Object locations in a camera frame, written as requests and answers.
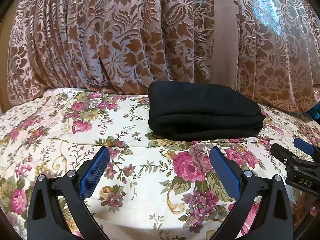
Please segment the floral bed sheet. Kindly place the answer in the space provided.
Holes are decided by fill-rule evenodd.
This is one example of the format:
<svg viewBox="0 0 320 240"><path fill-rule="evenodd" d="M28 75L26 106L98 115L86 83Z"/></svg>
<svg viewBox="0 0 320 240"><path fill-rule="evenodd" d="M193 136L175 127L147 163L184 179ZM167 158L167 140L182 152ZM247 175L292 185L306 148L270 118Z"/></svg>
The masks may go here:
<svg viewBox="0 0 320 240"><path fill-rule="evenodd" d="M110 239L210 239L234 204L210 164L212 147L256 176L285 178L271 145L309 160L294 139L319 144L319 125L307 116L261 110L255 137L178 142L153 135L145 95L50 90L1 116L1 209L26 239L37 177L63 176L105 146L110 163L85 203Z"/></svg>

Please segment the wooden door frame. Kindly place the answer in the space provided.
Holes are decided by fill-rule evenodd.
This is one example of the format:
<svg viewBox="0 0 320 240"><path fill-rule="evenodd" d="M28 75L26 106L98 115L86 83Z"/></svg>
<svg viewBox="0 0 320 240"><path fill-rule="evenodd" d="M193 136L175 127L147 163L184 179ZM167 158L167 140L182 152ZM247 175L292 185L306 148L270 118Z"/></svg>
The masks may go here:
<svg viewBox="0 0 320 240"><path fill-rule="evenodd" d="M7 89L7 67L8 67L8 51L9 40L12 29L13 19L9 17L3 18L1 22L1 111L4 114L11 109L12 105L8 98Z"/></svg>

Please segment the brown floral curtain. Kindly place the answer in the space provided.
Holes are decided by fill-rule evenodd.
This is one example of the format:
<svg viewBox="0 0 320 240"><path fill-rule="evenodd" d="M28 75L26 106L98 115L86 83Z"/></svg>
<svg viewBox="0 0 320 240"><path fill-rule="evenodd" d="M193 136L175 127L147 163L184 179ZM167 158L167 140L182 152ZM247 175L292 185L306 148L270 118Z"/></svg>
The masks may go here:
<svg viewBox="0 0 320 240"><path fill-rule="evenodd" d="M211 83L257 103L319 103L319 20L308 0L21 0L12 105L51 88L145 94L154 81Z"/></svg>

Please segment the black pants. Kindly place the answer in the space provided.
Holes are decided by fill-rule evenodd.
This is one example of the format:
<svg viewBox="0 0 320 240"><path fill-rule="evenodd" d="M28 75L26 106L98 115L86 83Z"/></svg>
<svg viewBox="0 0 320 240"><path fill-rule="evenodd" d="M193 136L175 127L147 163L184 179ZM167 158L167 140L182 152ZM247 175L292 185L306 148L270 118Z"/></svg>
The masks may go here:
<svg viewBox="0 0 320 240"><path fill-rule="evenodd" d="M156 81L149 86L149 128L174 141L256 136L265 116L257 103L213 84Z"/></svg>

